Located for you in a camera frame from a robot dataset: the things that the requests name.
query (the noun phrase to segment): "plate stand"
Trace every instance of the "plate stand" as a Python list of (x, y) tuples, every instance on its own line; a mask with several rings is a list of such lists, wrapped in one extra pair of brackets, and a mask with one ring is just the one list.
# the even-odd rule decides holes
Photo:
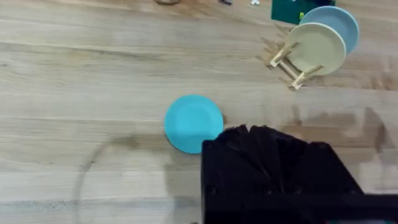
[(287, 56), (292, 53), (294, 48), (296, 48), (296, 46), (299, 44), (300, 43), (295, 42), (288, 46), (285, 45), (268, 64), (270, 69), (273, 69), (279, 65), (293, 79), (292, 84), (289, 85), (289, 89), (293, 91), (298, 90), (306, 81), (316, 76), (315, 72), (323, 68), (322, 65), (317, 65), (308, 71), (293, 71), (293, 69), (288, 65), (293, 65), (293, 63), (287, 58)]

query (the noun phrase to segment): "small plate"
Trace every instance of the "small plate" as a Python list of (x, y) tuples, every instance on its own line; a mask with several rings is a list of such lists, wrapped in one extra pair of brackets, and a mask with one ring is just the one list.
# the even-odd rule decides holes
[(187, 95), (172, 103), (166, 113), (164, 129), (174, 147), (199, 154), (204, 140), (214, 140), (223, 131), (223, 115), (210, 99)]
[(319, 65), (322, 69), (315, 75), (327, 75), (339, 69), (346, 58), (346, 47), (341, 36), (332, 28), (310, 22), (294, 28), (286, 38), (286, 45), (298, 42), (287, 56), (302, 72)]
[(308, 12), (300, 24), (318, 22), (331, 27), (343, 38), (346, 52), (349, 54), (355, 48), (359, 39), (359, 26), (353, 15), (335, 6), (322, 6)]

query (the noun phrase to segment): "green box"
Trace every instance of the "green box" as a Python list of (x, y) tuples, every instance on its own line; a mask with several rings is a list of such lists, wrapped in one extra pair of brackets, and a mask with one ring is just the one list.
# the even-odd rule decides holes
[(299, 24), (300, 13), (303, 16), (316, 7), (334, 6), (335, 4), (334, 0), (272, 0), (271, 19)]

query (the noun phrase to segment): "wooden table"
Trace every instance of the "wooden table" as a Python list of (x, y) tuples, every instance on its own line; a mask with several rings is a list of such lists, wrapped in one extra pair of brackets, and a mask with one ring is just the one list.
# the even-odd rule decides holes
[(293, 93), (264, 66), (292, 27), (271, 0), (1, 1), (1, 223), (201, 222), (200, 157), (162, 127), (191, 93), (226, 126), (326, 141), (365, 191), (398, 192), (398, 1), (338, 5), (358, 47)]

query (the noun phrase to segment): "turquoise plate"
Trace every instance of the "turquoise plate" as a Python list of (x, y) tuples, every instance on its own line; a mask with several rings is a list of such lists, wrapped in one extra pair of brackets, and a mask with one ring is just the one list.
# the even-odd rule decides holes
[(190, 154), (201, 153), (202, 142), (214, 140), (223, 128), (220, 109), (210, 99), (200, 95), (187, 95), (174, 101), (164, 121), (170, 143)]
[(353, 15), (335, 6), (322, 6), (309, 11), (300, 24), (318, 22), (334, 29), (346, 44), (346, 52), (354, 50), (359, 39), (359, 26)]

